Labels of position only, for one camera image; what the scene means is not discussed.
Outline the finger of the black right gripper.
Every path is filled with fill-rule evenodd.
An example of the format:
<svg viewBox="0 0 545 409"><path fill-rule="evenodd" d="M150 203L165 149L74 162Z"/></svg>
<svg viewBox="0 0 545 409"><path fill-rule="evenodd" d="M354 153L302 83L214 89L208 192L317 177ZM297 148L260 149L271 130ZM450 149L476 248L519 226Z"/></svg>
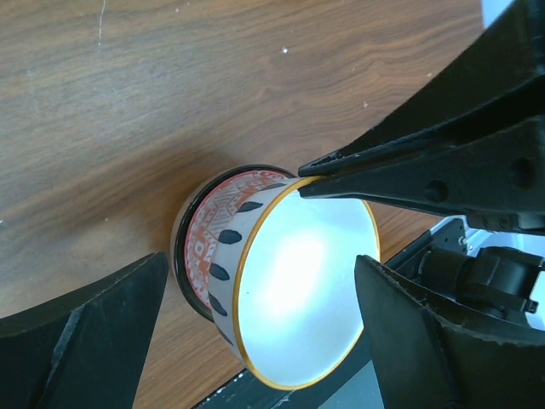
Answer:
<svg viewBox="0 0 545 409"><path fill-rule="evenodd" d="M544 117L528 118L461 147L317 179L306 199L365 199L437 216L464 215L472 228L544 230Z"/></svg>
<svg viewBox="0 0 545 409"><path fill-rule="evenodd" d="M302 176L455 146L544 111L544 3L515 1L410 99Z"/></svg>

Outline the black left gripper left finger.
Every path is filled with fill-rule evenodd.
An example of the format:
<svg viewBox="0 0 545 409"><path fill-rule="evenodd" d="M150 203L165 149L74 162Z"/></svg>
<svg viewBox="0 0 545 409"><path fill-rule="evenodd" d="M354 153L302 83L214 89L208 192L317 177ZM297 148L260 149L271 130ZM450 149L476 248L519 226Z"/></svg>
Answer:
<svg viewBox="0 0 545 409"><path fill-rule="evenodd" d="M3 408L130 408L169 265L152 253L1 320Z"/></svg>

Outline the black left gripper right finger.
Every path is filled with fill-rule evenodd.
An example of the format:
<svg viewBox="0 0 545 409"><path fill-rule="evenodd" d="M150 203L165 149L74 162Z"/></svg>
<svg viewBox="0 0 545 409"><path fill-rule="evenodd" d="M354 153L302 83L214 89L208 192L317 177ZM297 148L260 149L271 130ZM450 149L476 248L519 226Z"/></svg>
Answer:
<svg viewBox="0 0 545 409"><path fill-rule="evenodd" d="M369 256L355 282L386 408L542 408L543 332L444 298Z"/></svg>

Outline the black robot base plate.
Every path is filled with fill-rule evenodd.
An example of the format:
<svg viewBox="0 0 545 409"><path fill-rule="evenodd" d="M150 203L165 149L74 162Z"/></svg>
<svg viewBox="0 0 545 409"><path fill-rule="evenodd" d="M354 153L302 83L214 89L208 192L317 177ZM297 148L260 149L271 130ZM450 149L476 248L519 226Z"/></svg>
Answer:
<svg viewBox="0 0 545 409"><path fill-rule="evenodd" d="M452 216L384 265L453 302L544 334L542 233L493 233ZM201 407L386 408L364 332L347 358L310 387L280 391L242 371Z"/></svg>

